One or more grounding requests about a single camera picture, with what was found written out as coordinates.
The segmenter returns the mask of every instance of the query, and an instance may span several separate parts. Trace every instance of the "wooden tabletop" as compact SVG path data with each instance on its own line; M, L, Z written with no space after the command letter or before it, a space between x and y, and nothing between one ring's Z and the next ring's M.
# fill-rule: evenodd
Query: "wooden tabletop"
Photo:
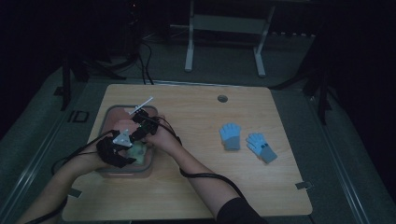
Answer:
M228 98L218 101L219 95ZM92 128L99 134L107 110L113 105L149 105L164 114L183 146L214 172L230 178L250 205L263 217L298 216L312 212L302 178L271 92L257 87L110 85ZM241 127L241 149L226 151L219 129L228 122ZM269 164L247 147L249 133L263 133L277 154ZM81 176L73 185L82 191L69 197L63 218L71 220L142 220L212 217L177 164L155 150L153 170L139 179L104 178L96 172Z

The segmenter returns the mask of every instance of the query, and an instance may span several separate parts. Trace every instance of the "table hole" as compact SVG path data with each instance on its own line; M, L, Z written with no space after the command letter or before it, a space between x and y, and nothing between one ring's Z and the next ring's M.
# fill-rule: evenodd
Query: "table hole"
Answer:
M225 95L219 95L218 96L218 101L221 103L226 103L228 101L228 97Z

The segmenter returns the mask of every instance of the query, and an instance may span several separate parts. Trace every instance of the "dark background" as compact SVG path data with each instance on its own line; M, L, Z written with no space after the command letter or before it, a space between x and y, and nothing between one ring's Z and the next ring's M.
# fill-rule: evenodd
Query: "dark background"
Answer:
M223 2L213 5L202 1L197 10L262 16L251 6L262 1L244 1L242 6L241 1ZM316 36L304 68L330 71L329 83L395 200L395 1L288 1L276 5L272 32ZM0 136L20 116L47 76L61 66L66 53L77 50L95 60L108 61L109 40L125 22L138 18L143 27L154 27L166 37L169 24L188 24L188 8L189 1L185 0L1 1ZM78 71L79 80L88 78L83 69Z

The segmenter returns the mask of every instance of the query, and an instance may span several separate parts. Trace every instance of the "floor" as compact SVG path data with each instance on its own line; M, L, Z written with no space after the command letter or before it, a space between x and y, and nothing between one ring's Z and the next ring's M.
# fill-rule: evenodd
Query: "floor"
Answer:
M207 43L199 35L192 72L185 73L187 45L184 32L175 31L175 37L170 42L163 42L155 34L144 38L149 47L142 46L141 55L146 63L151 50L148 70L154 84L270 87L295 75L313 40L313 37L305 36L270 35L262 54L267 77L262 78L257 76L252 48L248 45L251 43ZM127 79L113 80L92 71L87 83L73 80L72 101L65 111L60 111L62 98L53 95L56 87L62 85L62 69L49 76L1 141L1 223L13 223L21 215L50 179L50 166L54 161L86 143L107 85L143 84L140 63L116 73ZM282 91L272 91L272 94L303 180L313 185L307 192L314 211L310 216L266 219L271 224L394 223L396 206L382 185L347 114L334 98L328 97L332 110L326 112L327 125L322 125L316 114L317 97L307 97L302 93L305 82L302 80ZM88 112L90 116L87 122L73 122L69 119L72 111Z

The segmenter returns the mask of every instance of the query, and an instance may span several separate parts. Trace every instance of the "pink container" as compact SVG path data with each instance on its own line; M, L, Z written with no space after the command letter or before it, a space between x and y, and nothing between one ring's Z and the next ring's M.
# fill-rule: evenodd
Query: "pink container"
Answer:
M111 106L106 112L100 133L109 130L124 132L125 129L128 129L129 134L133 133L139 127L139 124L131 120L134 114L129 115L128 112L134 110L135 107L136 105ZM154 106L146 105L142 108L148 112L149 117L158 115L158 111ZM142 165L128 164L122 168L110 167L96 171L101 176L108 178L145 178L151 174L153 157L154 148L148 147Z

